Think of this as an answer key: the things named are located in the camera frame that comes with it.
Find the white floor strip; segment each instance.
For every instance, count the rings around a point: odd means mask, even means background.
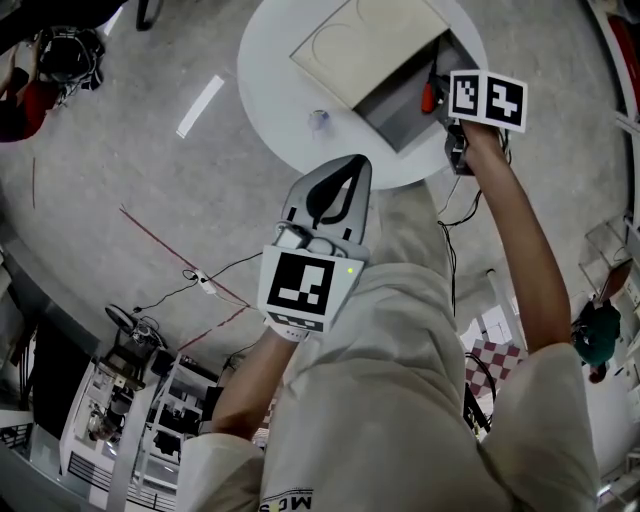
[[[113,27],[115,26],[116,21],[118,21],[118,18],[122,14],[122,9],[123,7],[120,7],[120,9],[118,9],[116,13],[113,16],[111,16],[111,19],[107,21],[107,23],[103,26],[102,31],[104,32],[105,36],[108,36],[113,30]]]
[[[178,126],[176,133],[180,135],[183,139],[191,130],[191,127],[196,122],[202,111],[207,107],[209,102],[213,99],[216,93],[220,90],[220,88],[224,85],[224,80],[220,78],[218,75],[215,75],[211,81],[204,88],[204,91],[198,96],[198,99],[191,105],[189,112],[184,116],[184,119]]]

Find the person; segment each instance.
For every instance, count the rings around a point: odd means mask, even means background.
[[[464,130],[529,351],[491,432],[478,443],[462,418],[464,350],[431,195],[424,182],[382,191],[381,240],[334,327],[299,344],[266,330],[224,388],[212,433],[184,446],[178,510],[595,510],[562,276],[496,132]],[[263,454],[250,440],[283,376]]]
[[[31,70],[16,67],[19,45],[9,54],[9,68],[0,84],[0,142],[17,142],[34,135],[60,94],[58,85],[37,80],[41,36],[33,44]]]
[[[607,375],[607,361],[616,350],[620,337],[620,312],[610,300],[596,304],[587,302],[574,324],[573,344],[578,355],[590,368],[589,381],[602,382]]]

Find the table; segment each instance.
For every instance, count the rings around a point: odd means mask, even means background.
[[[396,153],[367,122],[306,75],[290,55],[344,0],[264,0],[249,21],[238,54],[238,87],[245,111],[265,144],[284,162],[307,174],[321,164],[361,153],[372,163],[372,189],[413,183],[448,168],[446,134],[436,123]],[[487,56],[471,19],[455,0],[429,4],[479,68]],[[330,116],[315,133],[314,110]]]

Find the shirt sleeve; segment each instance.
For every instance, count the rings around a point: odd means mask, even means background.
[[[498,478],[533,510],[595,510],[598,466],[571,345],[546,347],[509,375],[482,446]]]
[[[263,452],[227,434],[208,434],[184,444],[176,510],[255,512],[260,504]]]

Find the black and white marker cube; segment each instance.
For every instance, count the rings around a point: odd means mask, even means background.
[[[262,254],[258,309],[274,322],[328,332],[364,262],[269,245]]]
[[[527,84],[483,70],[452,71],[449,117],[524,133]]]

